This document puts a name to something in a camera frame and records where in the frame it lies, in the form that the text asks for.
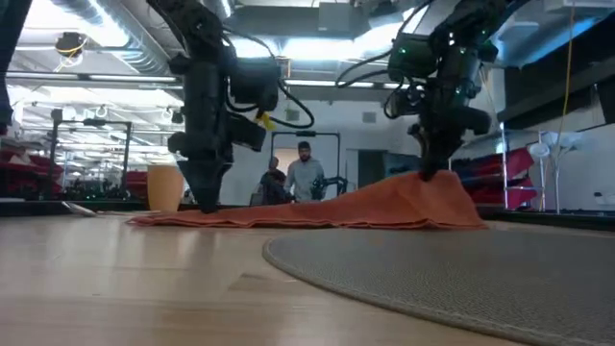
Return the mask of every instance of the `paper cup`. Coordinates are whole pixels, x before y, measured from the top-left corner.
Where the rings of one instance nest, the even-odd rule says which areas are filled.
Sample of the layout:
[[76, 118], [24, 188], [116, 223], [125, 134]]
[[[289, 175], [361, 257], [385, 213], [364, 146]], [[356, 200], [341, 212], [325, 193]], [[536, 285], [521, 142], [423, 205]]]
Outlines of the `paper cup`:
[[147, 167], [147, 199], [150, 210], [177, 211], [184, 195], [184, 176], [176, 166]]

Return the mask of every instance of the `man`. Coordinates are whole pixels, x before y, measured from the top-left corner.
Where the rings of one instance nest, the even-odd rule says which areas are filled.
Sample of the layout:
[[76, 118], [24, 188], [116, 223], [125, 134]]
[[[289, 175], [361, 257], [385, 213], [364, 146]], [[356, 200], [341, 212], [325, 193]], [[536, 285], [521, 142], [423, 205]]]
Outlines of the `man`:
[[290, 192], [295, 186], [295, 200], [299, 203], [312, 202], [311, 189], [316, 179], [324, 178], [325, 171], [317, 159], [311, 156], [309, 143], [302, 141], [298, 146], [299, 159], [288, 166], [288, 178], [284, 189]]
[[286, 181], [286, 176], [278, 169], [280, 161], [273, 157], [269, 161], [269, 168], [260, 178], [262, 186], [263, 204], [266, 206], [275, 206], [288, 202], [286, 191], [283, 186]]

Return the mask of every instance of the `orange cloth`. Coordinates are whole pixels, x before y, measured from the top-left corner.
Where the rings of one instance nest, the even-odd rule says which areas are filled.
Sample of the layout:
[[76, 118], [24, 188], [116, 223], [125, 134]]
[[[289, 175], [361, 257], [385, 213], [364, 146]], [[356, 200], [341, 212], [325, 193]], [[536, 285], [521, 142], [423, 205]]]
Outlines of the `orange cloth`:
[[142, 226], [233, 228], [486, 228], [457, 175], [448, 171], [438, 172], [428, 183], [416, 173], [389, 178], [321, 203], [221, 210], [212, 214], [190, 210], [136, 217], [131, 222]]

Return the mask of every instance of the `wooden tabletop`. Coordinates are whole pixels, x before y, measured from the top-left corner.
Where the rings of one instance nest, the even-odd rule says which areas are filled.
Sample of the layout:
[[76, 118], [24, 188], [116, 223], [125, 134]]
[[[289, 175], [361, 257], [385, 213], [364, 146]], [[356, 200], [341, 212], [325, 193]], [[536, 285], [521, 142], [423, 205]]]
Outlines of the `wooden tabletop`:
[[0, 219], [0, 344], [516, 345], [289, 277], [260, 255], [266, 239], [289, 230], [137, 228], [126, 219]]

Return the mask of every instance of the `gray mat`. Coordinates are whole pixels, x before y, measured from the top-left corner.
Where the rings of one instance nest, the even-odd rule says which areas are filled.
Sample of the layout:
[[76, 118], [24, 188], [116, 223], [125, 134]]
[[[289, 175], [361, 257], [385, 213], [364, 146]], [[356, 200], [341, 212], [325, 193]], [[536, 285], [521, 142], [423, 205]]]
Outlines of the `gray mat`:
[[263, 255], [333, 292], [475, 332], [615, 342], [615, 237], [322, 230], [275, 238]]

